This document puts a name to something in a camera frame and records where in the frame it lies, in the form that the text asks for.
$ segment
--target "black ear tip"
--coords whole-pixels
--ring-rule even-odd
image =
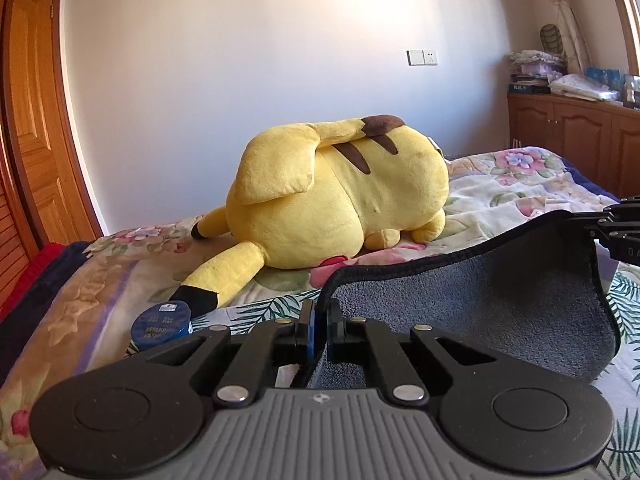
[[[195,238],[196,240],[205,239],[205,237],[200,234],[200,231],[198,231],[198,223],[196,223],[196,225],[194,225],[193,228],[191,229],[191,237]]]

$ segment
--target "window frame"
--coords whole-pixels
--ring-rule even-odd
[[[640,0],[615,0],[625,38],[629,73],[640,75]]]

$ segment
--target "curtain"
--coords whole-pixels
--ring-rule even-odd
[[[584,42],[574,12],[568,0],[549,0],[556,10],[556,25],[562,35],[564,45],[564,56],[568,64],[569,72],[584,74],[584,69],[591,62],[589,53]]]

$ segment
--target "red cheek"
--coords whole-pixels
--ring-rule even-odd
[[[17,410],[11,418],[11,431],[14,435],[29,436],[29,412]]]
[[[328,265],[341,264],[342,262],[346,262],[348,258],[346,256],[332,256],[331,258],[327,258],[324,262],[322,262],[318,267],[326,267]]]

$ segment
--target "black edging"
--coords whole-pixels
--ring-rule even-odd
[[[455,264],[480,254],[485,254],[499,246],[518,238],[527,232],[552,224],[559,224],[574,218],[574,214],[570,211],[556,210],[544,213],[537,218],[534,218],[522,225],[514,227],[500,235],[497,235],[490,240],[482,242],[473,247],[462,249],[447,254],[439,254],[437,256],[425,256],[417,260],[411,260],[402,264],[391,264],[388,266],[347,266],[334,272],[327,282],[322,287],[320,296],[318,297],[318,309],[326,310],[334,292],[338,287],[348,285],[354,282],[374,282],[374,281],[386,281],[396,278],[406,278],[407,276],[413,276],[421,274],[427,270],[437,269],[450,264]],[[620,350],[620,329],[618,328],[618,322],[616,321],[613,312],[609,306],[609,302],[602,290],[602,283],[600,282],[600,274],[598,273],[598,257],[596,254],[596,247],[592,243],[591,237],[587,231],[584,230],[585,242],[591,243],[590,258],[591,258],[591,279],[593,285],[596,288],[596,293],[600,299],[600,305],[607,313],[609,322],[613,328],[613,332],[616,337],[616,353]]]

